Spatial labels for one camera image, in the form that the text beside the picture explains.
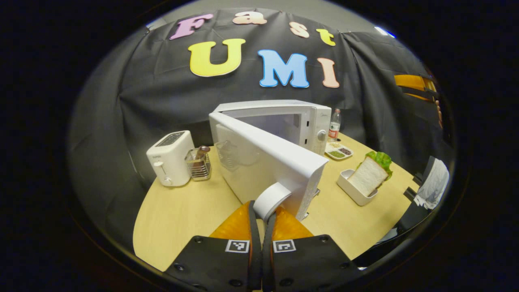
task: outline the blue letter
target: blue letter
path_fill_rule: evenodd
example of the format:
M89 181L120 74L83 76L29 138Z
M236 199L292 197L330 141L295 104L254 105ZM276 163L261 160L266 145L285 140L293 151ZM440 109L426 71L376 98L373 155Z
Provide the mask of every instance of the blue letter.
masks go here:
M285 64L278 52L274 50L259 50L258 55L263 57L263 79L259 84L263 87L274 87L278 81L274 78L274 72L283 86L289 82L290 75L292 80L290 85L294 87L306 88L310 86L306 80L305 55L292 54L289 61Z

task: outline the bread holder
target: bread holder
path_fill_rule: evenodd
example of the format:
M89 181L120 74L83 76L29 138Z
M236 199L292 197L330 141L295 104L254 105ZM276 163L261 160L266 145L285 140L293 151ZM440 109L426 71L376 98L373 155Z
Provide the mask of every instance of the bread holder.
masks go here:
M369 196L363 195L357 188L355 188L349 181L348 178L355 172L353 169L346 169L340 172L337 184L339 187L350 196L352 200L359 206L364 206L371 202L377 195L378 190L375 189Z

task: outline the white toaster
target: white toaster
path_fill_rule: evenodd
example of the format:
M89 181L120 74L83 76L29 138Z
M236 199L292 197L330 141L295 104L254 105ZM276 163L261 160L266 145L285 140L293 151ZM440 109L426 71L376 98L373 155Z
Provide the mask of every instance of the white toaster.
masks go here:
M189 150L195 148L190 131L167 134L155 143L146 155L161 184L167 187L185 185L191 175L184 161Z

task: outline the lettuce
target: lettuce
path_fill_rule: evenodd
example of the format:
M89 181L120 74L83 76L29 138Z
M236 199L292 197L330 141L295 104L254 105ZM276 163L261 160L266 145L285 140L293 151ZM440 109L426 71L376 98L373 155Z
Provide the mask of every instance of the lettuce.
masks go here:
M366 156L369 156L371 159L373 159L376 163L378 163L386 171L386 173L388 174L388 177L384 181L391 178L391 176L393 175L393 172L389 169L389 165L391 164L391 157L389 157L389 155L387 155L384 152L375 153L375 151L371 151L371 152L368 152L368 154L366 154Z

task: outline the wire basket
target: wire basket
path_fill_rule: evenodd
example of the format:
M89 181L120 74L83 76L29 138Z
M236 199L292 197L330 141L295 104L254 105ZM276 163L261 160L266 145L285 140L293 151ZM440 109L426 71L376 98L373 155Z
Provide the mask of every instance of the wire basket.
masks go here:
M186 165L191 178L195 181L207 180L211 177L211 162L209 155L204 154L202 158L195 159L198 149L191 149L186 154Z

